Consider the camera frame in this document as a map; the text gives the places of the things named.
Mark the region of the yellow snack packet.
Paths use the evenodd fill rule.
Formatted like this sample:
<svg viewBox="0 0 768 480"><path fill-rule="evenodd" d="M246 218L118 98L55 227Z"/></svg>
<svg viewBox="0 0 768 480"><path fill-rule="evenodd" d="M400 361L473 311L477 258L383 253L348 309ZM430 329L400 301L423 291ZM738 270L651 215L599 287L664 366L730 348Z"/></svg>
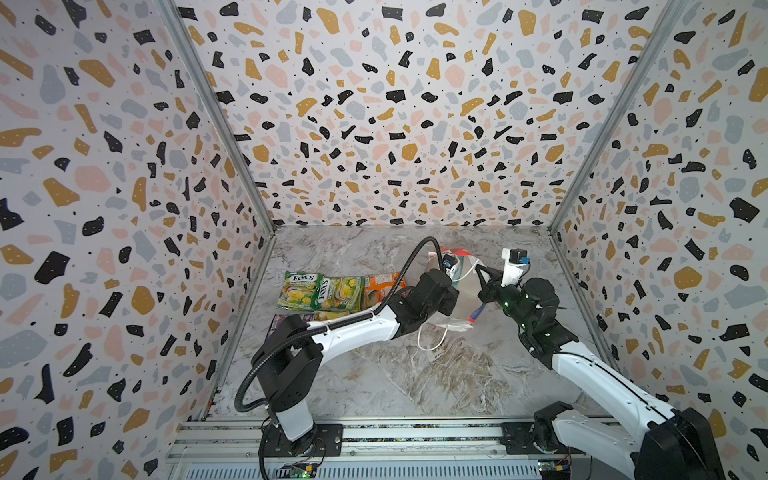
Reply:
<svg viewBox="0 0 768 480"><path fill-rule="evenodd" d="M325 321L337 320L343 317L347 317L349 315L352 315L351 311L315 311L313 313L313 320L325 322Z"/></svg>

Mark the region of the yellow green Fox's candy bag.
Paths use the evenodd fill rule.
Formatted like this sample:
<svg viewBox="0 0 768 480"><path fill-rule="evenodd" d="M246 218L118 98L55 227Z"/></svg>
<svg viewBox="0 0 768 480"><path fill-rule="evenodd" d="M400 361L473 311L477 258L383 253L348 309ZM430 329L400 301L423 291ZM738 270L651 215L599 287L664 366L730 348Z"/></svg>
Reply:
<svg viewBox="0 0 768 480"><path fill-rule="evenodd" d="M362 277L325 277L318 292L319 308L335 312L357 311L363 290Z"/></svg>

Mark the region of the orange snack packet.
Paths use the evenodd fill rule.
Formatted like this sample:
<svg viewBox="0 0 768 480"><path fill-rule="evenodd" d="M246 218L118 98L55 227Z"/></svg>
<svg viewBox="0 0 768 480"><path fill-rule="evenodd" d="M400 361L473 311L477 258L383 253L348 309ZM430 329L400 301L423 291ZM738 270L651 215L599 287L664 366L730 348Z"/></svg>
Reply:
<svg viewBox="0 0 768 480"><path fill-rule="evenodd" d="M397 291L406 287L405 280L395 284L399 272L376 274L364 277L364 289L361 297L361 306L364 309L374 307L381 303L390 291Z"/></svg>

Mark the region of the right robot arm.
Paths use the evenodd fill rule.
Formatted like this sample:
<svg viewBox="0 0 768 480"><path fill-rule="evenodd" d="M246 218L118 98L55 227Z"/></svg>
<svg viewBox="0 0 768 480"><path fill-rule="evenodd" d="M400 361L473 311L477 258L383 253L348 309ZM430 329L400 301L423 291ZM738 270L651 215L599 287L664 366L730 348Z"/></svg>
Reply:
<svg viewBox="0 0 768 480"><path fill-rule="evenodd" d="M618 373L556 318L559 298L546 279L519 280L526 269L479 265L479 299L497 304L517 325L531 356L578 386L616 421L594 421L564 402L534 415L536 445L572 447L629 479L722 479L725 472L708 420L672 407Z"/></svg>

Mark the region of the purple snack packet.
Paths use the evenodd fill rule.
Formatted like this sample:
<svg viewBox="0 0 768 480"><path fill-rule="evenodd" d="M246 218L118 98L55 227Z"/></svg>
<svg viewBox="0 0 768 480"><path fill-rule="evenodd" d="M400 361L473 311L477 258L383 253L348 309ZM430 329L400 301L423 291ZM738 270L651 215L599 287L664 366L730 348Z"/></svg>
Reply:
<svg viewBox="0 0 768 480"><path fill-rule="evenodd" d="M275 314L270 322L269 328L266 333L266 337L269 338L286 319L293 318L293 317L297 317L299 320L303 321L303 316L298 313Z"/></svg>

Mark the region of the green snack packet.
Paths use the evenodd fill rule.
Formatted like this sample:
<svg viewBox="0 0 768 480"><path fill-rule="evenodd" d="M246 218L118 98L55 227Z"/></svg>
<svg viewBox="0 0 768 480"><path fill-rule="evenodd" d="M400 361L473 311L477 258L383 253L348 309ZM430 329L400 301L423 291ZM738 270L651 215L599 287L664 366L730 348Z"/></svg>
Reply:
<svg viewBox="0 0 768 480"><path fill-rule="evenodd" d="M286 271L277 305L297 311L318 310L322 306L319 297L324 280L321 273Z"/></svg>

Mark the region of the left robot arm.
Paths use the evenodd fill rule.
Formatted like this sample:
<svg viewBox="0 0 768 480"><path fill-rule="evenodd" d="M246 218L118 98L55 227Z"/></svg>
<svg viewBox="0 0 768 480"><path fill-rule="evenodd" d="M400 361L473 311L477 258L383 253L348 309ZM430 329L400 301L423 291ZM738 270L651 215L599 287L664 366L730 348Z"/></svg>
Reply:
<svg viewBox="0 0 768 480"><path fill-rule="evenodd" d="M321 366L368 344L390 341L419 330L434 314L453 312L459 292L439 269L423 273L417 284L378 305L338 320L307 323L284 320L252 358L255 375L272 418L273 434L290 455L304 453L320 436L307 396Z"/></svg>

